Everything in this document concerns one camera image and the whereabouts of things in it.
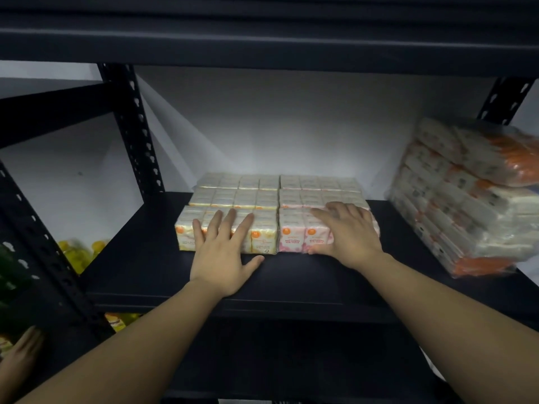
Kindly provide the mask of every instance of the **black metal shelf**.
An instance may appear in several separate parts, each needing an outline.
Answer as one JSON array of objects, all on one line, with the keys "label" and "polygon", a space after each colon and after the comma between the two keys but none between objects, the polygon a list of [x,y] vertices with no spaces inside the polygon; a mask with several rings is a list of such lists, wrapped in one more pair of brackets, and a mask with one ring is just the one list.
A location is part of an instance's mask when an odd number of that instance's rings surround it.
[{"label": "black metal shelf", "polygon": [[[179,251],[173,230],[191,193],[166,192],[145,203],[81,279],[101,311],[146,312],[189,280],[193,252]],[[382,246],[399,261],[500,312],[539,323],[539,289],[521,272],[510,277],[453,279],[387,201],[370,201]],[[246,261],[251,256],[244,255]],[[279,253],[216,316],[395,323],[397,319],[358,273],[325,256]]]},{"label": "black metal shelf", "polygon": [[1,0],[0,59],[536,77],[538,14],[534,0]]},{"label": "black metal shelf", "polygon": [[437,402],[400,324],[210,318],[166,392],[182,398]]}]

